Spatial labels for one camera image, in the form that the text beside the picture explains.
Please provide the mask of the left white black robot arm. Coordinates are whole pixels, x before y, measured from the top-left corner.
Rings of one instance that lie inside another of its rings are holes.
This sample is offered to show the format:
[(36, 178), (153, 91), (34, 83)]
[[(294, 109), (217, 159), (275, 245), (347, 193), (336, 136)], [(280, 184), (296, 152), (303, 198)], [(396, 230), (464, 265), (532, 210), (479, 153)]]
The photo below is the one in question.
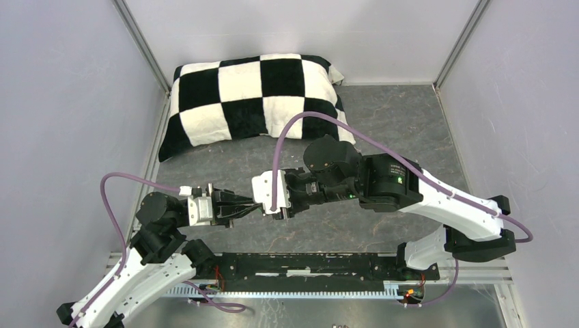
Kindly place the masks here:
[(179, 229), (193, 226), (230, 227), (234, 219), (260, 207), (252, 198), (208, 185), (186, 188), (178, 199), (161, 192), (146, 195), (136, 218), (140, 229), (121, 259), (83, 299), (57, 308), (68, 327), (123, 327), (170, 288), (194, 276), (218, 278), (216, 256), (201, 240), (188, 240)]

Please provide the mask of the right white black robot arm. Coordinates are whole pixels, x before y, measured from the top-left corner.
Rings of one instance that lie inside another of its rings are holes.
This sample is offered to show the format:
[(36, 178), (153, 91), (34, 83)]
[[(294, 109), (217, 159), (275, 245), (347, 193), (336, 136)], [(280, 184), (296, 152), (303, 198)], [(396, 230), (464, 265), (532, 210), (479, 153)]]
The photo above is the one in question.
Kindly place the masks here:
[(508, 199), (481, 199), (436, 180), (418, 164), (403, 165), (389, 154), (363, 155), (329, 135), (305, 150), (304, 167), (278, 173), (279, 192), (288, 197), (290, 217), (313, 205), (357, 200), (375, 213), (410, 213), (440, 223), (431, 234), (397, 247), (396, 274), (411, 279), (450, 258), (489, 262), (516, 251), (515, 234), (500, 215)]

